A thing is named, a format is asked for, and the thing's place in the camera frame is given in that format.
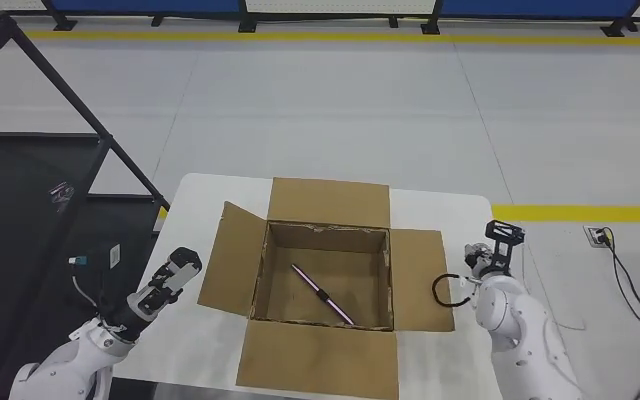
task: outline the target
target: pen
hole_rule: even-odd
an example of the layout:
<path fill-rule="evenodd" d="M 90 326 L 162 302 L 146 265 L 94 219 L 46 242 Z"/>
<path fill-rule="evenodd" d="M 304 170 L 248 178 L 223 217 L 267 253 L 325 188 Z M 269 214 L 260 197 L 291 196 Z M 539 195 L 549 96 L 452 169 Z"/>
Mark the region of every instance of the pen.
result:
<path fill-rule="evenodd" d="M 336 313 L 338 313 L 338 315 L 340 315 L 340 317 L 342 317 L 344 322 L 346 322 L 349 325 L 355 325 L 355 323 L 353 322 L 353 320 L 351 318 L 349 318 L 347 313 L 342 311 L 342 309 L 340 307 L 338 307 L 338 305 L 333 300 L 331 300 L 331 298 L 329 297 L 327 292 L 325 292 L 324 290 L 320 289 L 320 287 L 318 285 L 316 285 L 315 282 L 312 281 L 311 278 L 309 278 L 309 276 L 307 276 L 307 274 L 302 272 L 302 270 L 300 268 L 298 268 L 297 265 L 291 264 L 291 268 L 293 268 L 293 270 L 296 271 L 298 273 L 298 275 L 300 275 L 300 277 L 302 277 L 302 279 L 304 279 L 304 281 L 307 282 L 309 284 L 309 286 L 311 286 L 311 288 L 313 290 L 315 290 L 316 295 L 320 298 L 320 300 L 322 300 L 325 303 L 327 303 L 329 305 L 329 307 L 333 308 L 333 310 Z"/>

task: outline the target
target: blue wall panel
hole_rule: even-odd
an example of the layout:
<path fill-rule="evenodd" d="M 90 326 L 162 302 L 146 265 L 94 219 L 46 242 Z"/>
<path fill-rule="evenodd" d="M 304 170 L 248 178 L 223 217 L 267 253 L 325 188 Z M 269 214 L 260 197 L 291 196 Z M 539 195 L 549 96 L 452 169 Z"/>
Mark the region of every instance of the blue wall panel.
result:
<path fill-rule="evenodd" d="M 237 12 L 238 0 L 53 0 L 60 11 Z"/>
<path fill-rule="evenodd" d="M 633 0 L 444 0 L 442 12 L 458 15 L 617 17 Z"/>

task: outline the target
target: white wall panel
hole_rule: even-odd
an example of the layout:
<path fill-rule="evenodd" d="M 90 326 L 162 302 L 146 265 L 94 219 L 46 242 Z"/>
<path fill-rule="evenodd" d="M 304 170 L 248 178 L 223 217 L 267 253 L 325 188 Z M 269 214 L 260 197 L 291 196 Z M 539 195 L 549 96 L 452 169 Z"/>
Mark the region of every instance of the white wall panel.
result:
<path fill-rule="evenodd" d="M 247 10 L 265 13 L 430 14 L 435 0 L 247 0 Z"/>
<path fill-rule="evenodd" d="M 0 10 L 45 10 L 39 0 L 0 0 Z"/>

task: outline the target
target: box flap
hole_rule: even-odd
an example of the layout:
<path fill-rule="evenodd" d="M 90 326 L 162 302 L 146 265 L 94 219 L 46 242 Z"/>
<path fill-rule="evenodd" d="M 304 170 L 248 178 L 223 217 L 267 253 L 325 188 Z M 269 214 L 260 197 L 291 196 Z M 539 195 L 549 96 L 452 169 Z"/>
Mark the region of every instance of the box flap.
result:
<path fill-rule="evenodd" d="M 224 203 L 198 304 L 249 315 L 265 230 L 262 218 Z"/>
<path fill-rule="evenodd" d="M 236 384 L 397 399 L 396 337 L 393 332 L 251 320 Z"/>
<path fill-rule="evenodd" d="M 274 178 L 268 218 L 389 228 L 389 204 L 386 185 Z"/>
<path fill-rule="evenodd" d="M 391 280 L 394 329 L 398 331 L 450 332 L 453 311 L 433 299 L 431 284 L 447 272 L 438 231 L 391 230 Z M 449 285 L 438 285 L 438 296 L 449 302 Z"/>

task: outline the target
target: barrier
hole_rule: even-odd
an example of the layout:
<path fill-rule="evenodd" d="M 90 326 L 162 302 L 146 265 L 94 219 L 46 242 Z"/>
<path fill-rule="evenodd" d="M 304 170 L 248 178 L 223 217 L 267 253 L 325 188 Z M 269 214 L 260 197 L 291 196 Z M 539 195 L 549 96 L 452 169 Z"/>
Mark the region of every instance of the barrier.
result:
<path fill-rule="evenodd" d="M 159 26 L 164 17 L 227 19 L 239 21 L 238 31 L 251 33 L 261 21 L 298 21 L 388 18 L 398 27 L 399 18 L 428 19 L 424 34 L 438 34 L 438 19 L 501 18 L 535 20 L 613 21 L 603 28 L 607 36 L 622 35 L 621 27 L 634 29 L 632 18 L 639 0 L 0 0 L 0 10 L 12 14 L 52 15 L 57 30 L 75 24 L 65 16 L 143 15 Z"/>

